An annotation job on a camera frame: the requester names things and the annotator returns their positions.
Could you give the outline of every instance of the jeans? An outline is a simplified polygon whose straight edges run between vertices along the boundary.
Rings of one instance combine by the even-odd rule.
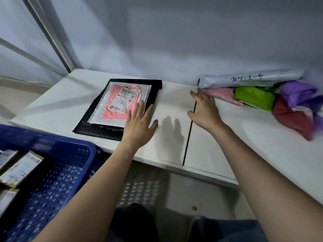
[[[140,204],[118,207],[111,221],[106,242],[158,242],[152,216]],[[256,220],[194,219],[188,242],[267,242]]]

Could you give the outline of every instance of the pile of colorful packages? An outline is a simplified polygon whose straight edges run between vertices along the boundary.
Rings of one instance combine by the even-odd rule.
[[[302,80],[303,73],[288,70],[204,76],[199,87],[236,105],[270,111],[278,122],[311,141],[314,132],[323,130],[323,95]]]

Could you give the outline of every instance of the blue plastic basket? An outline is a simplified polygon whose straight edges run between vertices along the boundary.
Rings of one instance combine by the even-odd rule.
[[[91,142],[0,124],[0,150],[6,149],[32,150],[50,164],[38,170],[36,181],[25,180],[28,188],[0,219],[5,242],[33,240],[103,164]]]

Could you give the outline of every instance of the white plastic package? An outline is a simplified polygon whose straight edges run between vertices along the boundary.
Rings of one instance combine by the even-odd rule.
[[[107,100],[111,94],[111,90],[113,85],[122,85],[122,86],[139,86],[141,97],[138,98],[137,102],[143,100],[145,104],[147,103],[148,96],[151,90],[151,85],[143,85],[143,84],[133,84],[133,83],[124,83],[124,82],[110,82],[107,86],[103,96],[101,97],[98,105],[96,106],[93,114],[88,119],[88,123],[91,124],[99,124],[99,125],[106,125],[106,126],[118,126],[118,127],[125,127],[127,119],[106,119],[101,118],[105,107],[107,106]]]
[[[278,82],[298,80],[303,74],[303,70],[273,70],[220,76],[206,75],[200,78],[199,88],[273,86]]]

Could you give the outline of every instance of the beige floor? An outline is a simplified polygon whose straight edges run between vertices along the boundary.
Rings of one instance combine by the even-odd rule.
[[[8,120],[49,88],[0,79],[0,123]],[[137,202],[153,214],[161,241],[185,241],[193,216],[254,219],[238,190],[133,162],[119,206]]]

